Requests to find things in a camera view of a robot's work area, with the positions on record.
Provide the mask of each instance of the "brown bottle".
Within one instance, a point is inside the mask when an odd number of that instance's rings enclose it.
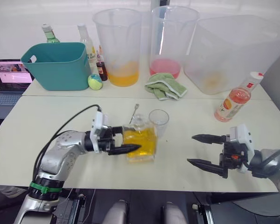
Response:
[[[108,80],[108,75],[107,75],[107,69],[105,67],[105,63],[102,62],[101,57],[97,51],[97,68],[98,68],[98,73],[99,76],[101,77],[102,81]]]

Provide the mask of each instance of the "pink liquid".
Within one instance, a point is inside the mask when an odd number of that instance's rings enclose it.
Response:
[[[179,63],[171,59],[156,59],[151,63],[149,68],[150,75],[160,72],[168,72],[171,73],[174,78],[178,77],[180,70],[181,66]]]
[[[229,93],[229,97],[233,102],[235,102],[237,104],[245,104],[251,98],[251,93],[243,88],[236,88],[236,89],[231,90],[231,92]],[[214,115],[217,120],[222,121],[222,122],[227,122],[227,121],[231,120],[231,118],[224,118],[224,117],[220,116],[220,114],[218,113],[218,110],[216,110]]]

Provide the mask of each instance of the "laptop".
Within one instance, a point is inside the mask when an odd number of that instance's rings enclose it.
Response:
[[[0,119],[4,119],[34,77],[20,59],[0,60]]]

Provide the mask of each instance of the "green towel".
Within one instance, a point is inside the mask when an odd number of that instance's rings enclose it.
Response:
[[[180,85],[170,73],[156,73],[145,84],[148,92],[154,93],[159,100],[183,97],[188,91]]]

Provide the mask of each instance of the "laptop keyboard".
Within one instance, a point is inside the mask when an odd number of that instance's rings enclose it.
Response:
[[[0,94],[0,105],[2,106],[14,106],[17,101],[20,99],[21,95],[8,95],[8,94]]]

